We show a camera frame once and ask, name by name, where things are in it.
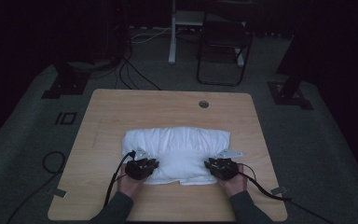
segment tabletop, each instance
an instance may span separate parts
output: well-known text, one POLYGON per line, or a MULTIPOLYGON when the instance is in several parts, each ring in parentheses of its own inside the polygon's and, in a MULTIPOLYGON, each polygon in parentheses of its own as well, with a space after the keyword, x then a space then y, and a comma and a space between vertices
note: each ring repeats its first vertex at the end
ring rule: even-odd
MULTIPOLYGON (((251 95, 201 91, 96 90, 90 99, 58 189, 48 210, 52 220, 89 220, 103 208, 106 190, 121 161, 128 130, 198 127, 230 132, 233 159, 251 166, 266 190, 279 187, 251 95)), ((245 168, 247 175, 252 176, 245 168)), ((283 202, 271 200, 248 182, 255 204, 274 221, 287 218, 283 202)), ((234 221, 218 184, 145 185, 128 221, 234 221)))

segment gray sleeve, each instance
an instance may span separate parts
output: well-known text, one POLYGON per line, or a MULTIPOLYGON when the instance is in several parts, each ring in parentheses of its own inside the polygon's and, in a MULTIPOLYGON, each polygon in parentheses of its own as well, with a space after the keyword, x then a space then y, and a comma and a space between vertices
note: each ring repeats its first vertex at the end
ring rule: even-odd
POLYGON ((231 196, 229 201, 238 223, 273 223, 271 218, 254 204, 248 191, 231 196))
POLYGON ((133 206, 133 200, 124 193, 117 191, 109 204, 92 218, 89 224, 119 224, 125 223, 133 206))

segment white fabric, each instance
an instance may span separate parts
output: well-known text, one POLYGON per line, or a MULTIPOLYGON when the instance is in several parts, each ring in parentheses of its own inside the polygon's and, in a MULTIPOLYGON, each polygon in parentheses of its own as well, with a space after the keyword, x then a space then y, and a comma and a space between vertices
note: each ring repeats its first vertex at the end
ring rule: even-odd
POLYGON ((138 147, 159 161, 158 168, 145 181, 149 185, 179 181, 181 185, 207 185, 216 182, 204 161, 227 149, 230 133, 193 127, 137 129, 126 133, 122 155, 138 147))

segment carpeted floor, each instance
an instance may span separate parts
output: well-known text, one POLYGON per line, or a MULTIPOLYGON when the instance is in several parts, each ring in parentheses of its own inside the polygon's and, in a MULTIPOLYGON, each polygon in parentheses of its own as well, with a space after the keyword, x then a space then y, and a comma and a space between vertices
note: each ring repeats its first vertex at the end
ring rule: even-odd
MULTIPOLYGON (((192 41, 178 40, 174 65, 168 64, 170 39, 165 35, 133 44, 130 62, 164 91, 250 93, 278 181, 289 190, 285 196, 335 223, 358 223, 358 165, 318 90, 306 82, 300 86, 314 110, 275 105, 269 93, 268 81, 287 79, 275 73, 289 44, 290 40, 280 37, 256 38, 245 80, 237 87, 197 82, 197 45, 192 41)), ((20 202, 52 176, 42 166, 45 155, 55 150, 69 155, 93 91, 127 89, 117 78, 119 68, 92 73, 83 95, 55 100, 41 99, 57 76, 54 67, 34 79, 0 130, 0 223, 7 222, 20 202), (77 113, 74 124, 56 124, 61 112, 77 113)), ((139 89, 156 89, 131 67, 129 70, 139 89)), ((130 85, 126 66, 121 74, 130 85)), ((48 166, 58 167, 58 162, 49 160, 48 166)), ((11 223, 80 223, 48 220, 52 197, 46 191, 57 187, 59 180, 55 178, 37 192, 11 223)), ((289 216, 283 223, 323 223, 291 204, 286 207, 289 216)))

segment folded white cloth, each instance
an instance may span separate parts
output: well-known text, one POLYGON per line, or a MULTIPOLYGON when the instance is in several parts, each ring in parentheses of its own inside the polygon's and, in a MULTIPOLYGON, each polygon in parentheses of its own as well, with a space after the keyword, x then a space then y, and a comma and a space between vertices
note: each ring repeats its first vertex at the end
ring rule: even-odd
POLYGON ((138 147, 159 161, 158 168, 145 181, 149 185, 179 181, 181 185, 207 185, 216 179, 204 161, 229 146, 230 133, 194 127, 137 129, 127 131, 122 155, 138 147))

